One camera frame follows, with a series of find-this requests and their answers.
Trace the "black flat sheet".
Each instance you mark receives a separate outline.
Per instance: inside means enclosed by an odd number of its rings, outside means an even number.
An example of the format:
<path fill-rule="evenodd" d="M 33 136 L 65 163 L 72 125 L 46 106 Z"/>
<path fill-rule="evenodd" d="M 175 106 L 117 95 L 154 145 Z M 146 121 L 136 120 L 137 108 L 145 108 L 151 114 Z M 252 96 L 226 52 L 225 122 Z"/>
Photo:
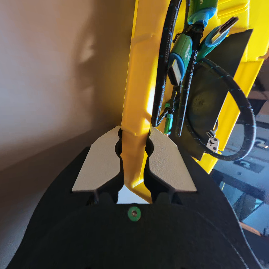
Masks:
<path fill-rule="evenodd" d="M 226 37 L 206 58 L 234 77 L 253 29 Z"/>

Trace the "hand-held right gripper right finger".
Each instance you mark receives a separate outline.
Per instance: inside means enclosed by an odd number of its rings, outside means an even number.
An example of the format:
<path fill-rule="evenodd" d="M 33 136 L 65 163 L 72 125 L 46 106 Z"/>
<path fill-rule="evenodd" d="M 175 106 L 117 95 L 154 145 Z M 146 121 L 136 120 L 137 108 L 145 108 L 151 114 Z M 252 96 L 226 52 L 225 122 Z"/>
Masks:
<path fill-rule="evenodd" d="M 161 131 L 150 126 L 145 151 L 146 175 L 153 183 L 175 192 L 192 193 L 197 189 L 177 145 Z"/>

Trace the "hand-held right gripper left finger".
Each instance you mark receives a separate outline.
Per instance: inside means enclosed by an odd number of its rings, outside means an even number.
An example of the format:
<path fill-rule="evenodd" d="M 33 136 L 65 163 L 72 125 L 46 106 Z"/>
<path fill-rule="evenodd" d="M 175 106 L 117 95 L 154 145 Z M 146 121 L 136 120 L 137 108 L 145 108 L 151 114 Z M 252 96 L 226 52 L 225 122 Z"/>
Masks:
<path fill-rule="evenodd" d="M 114 127 L 90 146 L 72 192 L 118 194 L 124 185 L 122 130 Z"/>

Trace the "black phone icon sign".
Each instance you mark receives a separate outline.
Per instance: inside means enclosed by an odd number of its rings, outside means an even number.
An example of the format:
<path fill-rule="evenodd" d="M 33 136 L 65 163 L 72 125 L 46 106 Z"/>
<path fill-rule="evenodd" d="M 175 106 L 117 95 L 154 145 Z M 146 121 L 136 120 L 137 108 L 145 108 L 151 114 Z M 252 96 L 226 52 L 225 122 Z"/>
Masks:
<path fill-rule="evenodd" d="M 260 164 L 253 163 L 250 162 L 249 160 L 243 160 L 243 159 L 234 161 L 233 164 L 238 165 L 244 169 L 250 170 L 254 173 L 261 173 L 261 171 L 265 168 Z"/>

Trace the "black flat adapter box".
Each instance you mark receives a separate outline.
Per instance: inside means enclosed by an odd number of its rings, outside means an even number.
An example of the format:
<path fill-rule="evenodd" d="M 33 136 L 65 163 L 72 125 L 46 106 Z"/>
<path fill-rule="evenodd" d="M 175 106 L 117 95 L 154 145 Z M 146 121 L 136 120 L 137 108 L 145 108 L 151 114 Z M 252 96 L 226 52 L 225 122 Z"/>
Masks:
<path fill-rule="evenodd" d="M 210 149 L 216 150 L 217 138 L 210 135 L 216 135 L 218 117 L 228 94 L 228 87 L 214 67 L 215 63 L 207 59 L 195 64 L 180 136 L 184 149 L 198 161 L 201 161 L 204 149 L 195 137 L 204 145 L 212 139 Z"/>

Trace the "yellow plastic bin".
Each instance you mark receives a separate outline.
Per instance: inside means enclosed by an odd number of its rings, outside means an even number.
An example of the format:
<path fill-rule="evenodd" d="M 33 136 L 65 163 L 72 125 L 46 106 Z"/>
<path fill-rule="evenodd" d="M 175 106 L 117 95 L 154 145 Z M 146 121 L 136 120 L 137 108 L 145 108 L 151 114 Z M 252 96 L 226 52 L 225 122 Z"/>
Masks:
<path fill-rule="evenodd" d="M 127 188 L 151 203 L 150 191 L 143 183 L 147 155 L 146 139 L 151 126 L 157 63 L 161 36 L 170 1 L 136 1 L 130 56 L 122 114 L 122 154 Z M 209 22 L 206 34 L 238 15 L 239 26 L 232 34 L 253 29 L 240 59 L 234 80 L 246 96 L 250 93 L 268 51 L 268 1 L 219 1 L 217 14 Z"/>

